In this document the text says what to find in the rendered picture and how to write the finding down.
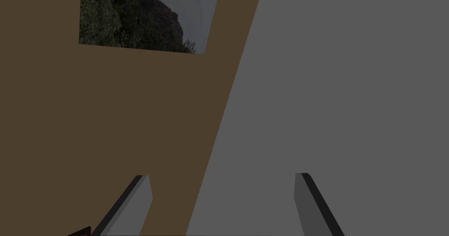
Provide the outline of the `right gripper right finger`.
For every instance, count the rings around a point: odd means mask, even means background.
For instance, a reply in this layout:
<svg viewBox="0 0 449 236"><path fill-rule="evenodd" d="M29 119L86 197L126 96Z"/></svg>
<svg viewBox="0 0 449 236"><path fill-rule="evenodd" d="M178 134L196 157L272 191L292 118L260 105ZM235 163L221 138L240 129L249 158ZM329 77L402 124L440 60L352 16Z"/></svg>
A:
<svg viewBox="0 0 449 236"><path fill-rule="evenodd" d="M295 175L293 196L304 236L345 236L310 174Z"/></svg>

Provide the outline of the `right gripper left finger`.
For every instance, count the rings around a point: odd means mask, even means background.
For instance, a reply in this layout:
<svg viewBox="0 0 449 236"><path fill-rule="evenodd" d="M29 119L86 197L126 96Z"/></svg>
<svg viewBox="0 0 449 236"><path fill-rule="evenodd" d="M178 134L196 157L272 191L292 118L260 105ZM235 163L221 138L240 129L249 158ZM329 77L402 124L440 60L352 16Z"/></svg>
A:
<svg viewBox="0 0 449 236"><path fill-rule="evenodd" d="M91 236L139 236L153 200L148 175L137 175Z"/></svg>

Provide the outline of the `landscape picture on wall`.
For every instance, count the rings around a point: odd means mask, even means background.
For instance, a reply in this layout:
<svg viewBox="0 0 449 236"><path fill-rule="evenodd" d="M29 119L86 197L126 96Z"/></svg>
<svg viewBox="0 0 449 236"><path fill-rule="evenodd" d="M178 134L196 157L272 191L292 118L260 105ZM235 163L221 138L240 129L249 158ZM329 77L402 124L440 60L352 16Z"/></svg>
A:
<svg viewBox="0 0 449 236"><path fill-rule="evenodd" d="M218 0L80 0L80 44L204 54Z"/></svg>

